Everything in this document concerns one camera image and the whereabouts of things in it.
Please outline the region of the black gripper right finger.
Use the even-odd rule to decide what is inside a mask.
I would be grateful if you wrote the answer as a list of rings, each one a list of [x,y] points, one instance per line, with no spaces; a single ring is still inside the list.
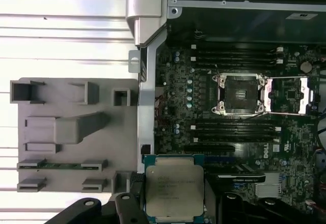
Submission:
[[[206,180],[204,189],[204,205],[212,223],[316,223],[311,214],[279,199],[262,198],[251,204],[240,195],[225,191],[216,180]]]

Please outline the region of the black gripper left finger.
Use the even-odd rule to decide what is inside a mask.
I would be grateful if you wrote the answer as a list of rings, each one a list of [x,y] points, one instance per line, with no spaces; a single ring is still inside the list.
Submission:
[[[100,200],[84,198],[74,202],[48,223],[147,223],[144,212],[145,174],[132,173],[128,192],[118,193],[103,205]]]

